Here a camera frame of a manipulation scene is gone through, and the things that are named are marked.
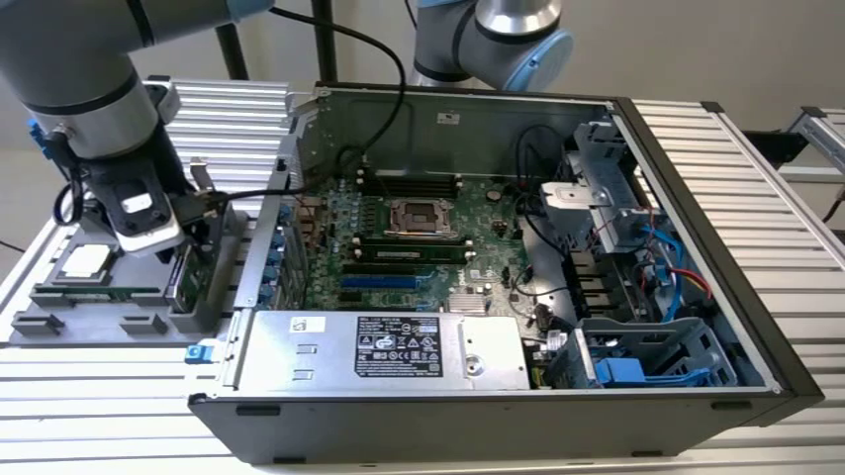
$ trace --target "gray robot arm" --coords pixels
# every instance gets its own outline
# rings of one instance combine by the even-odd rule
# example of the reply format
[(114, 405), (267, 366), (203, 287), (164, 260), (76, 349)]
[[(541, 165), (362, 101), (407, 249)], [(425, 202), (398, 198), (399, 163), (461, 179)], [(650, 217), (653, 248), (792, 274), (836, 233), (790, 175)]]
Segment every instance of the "gray robot arm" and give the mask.
[(128, 53), (272, 0), (0, 0), (0, 72), (101, 202), (124, 250), (183, 240), (171, 197), (191, 192)]
[(571, 54), (561, 0), (419, 0), (413, 83), (541, 91)]

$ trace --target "cpu socket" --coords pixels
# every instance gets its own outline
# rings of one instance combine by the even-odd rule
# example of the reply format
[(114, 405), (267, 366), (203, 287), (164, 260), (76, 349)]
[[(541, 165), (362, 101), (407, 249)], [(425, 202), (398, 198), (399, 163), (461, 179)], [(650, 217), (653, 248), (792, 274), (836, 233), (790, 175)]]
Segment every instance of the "cpu socket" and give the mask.
[(389, 236), (407, 238), (455, 238), (451, 230), (445, 200), (395, 200), (391, 202), (391, 225)]

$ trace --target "metal pole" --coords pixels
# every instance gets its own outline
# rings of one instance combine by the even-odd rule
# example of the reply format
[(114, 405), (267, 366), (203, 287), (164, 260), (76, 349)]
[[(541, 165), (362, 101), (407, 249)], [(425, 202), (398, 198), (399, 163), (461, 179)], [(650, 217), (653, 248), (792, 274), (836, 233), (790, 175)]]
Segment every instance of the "metal pole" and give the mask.
[(222, 27), (216, 27), (215, 31), (216, 39), (220, 43), (220, 50), (223, 51), (228, 78), (248, 81), (250, 72), (247, 71), (247, 61), (243, 57), (243, 49), (240, 48), (238, 27), (235, 27), (234, 24), (223, 25)]
[[(331, 0), (311, 0), (311, 13), (318, 20), (334, 22)], [(334, 51), (334, 32), (324, 27), (314, 27), (316, 40), (316, 60), (319, 62), (319, 80), (338, 80), (338, 60)]]

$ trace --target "psu label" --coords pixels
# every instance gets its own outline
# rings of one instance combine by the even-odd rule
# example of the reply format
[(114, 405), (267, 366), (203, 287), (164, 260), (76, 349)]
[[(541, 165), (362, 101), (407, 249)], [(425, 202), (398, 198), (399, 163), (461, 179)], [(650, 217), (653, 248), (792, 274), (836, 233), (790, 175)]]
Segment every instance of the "psu label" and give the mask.
[(356, 338), (362, 378), (442, 378), (437, 317), (359, 317)]

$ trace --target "green circuit board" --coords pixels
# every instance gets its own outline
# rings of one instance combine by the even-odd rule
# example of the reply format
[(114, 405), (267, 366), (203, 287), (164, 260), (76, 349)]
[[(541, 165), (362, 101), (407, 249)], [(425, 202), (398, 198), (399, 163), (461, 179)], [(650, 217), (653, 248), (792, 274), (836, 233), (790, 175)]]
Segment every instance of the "green circuit board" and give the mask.
[[(473, 241), (475, 255), (466, 263), (413, 263), (418, 281), (414, 289), (350, 289), (342, 286), (342, 281), (348, 276), (343, 266), (358, 262), (352, 253), (352, 238), (383, 238), (391, 225), (391, 206), (398, 200), (414, 201), (417, 198), (362, 196), (347, 180), (327, 183), (304, 198), (307, 203), (320, 202), (323, 206), (319, 210), (308, 209), (300, 213), (300, 217), (312, 219), (306, 235), (306, 241), (310, 242), (310, 278), (304, 307), (310, 310), (438, 312), (449, 310), (447, 300), (453, 293), (475, 294), (485, 284), (490, 284), (493, 288), (482, 292), (487, 315), (529, 314), (534, 304), (515, 294), (510, 286), (506, 288), (502, 279), (506, 267), (511, 276), (517, 277), (529, 265), (523, 241), (519, 235), (514, 236), (514, 201), (505, 196), (503, 187), (503, 184), (490, 180), (466, 180), (455, 199), (437, 200), (449, 209), (450, 227), (458, 239)], [(490, 191), (501, 194), (499, 200), (487, 199)], [(494, 230), (494, 223), (499, 227), (498, 231)], [(320, 239), (320, 230), (327, 234), (324, 239)]]

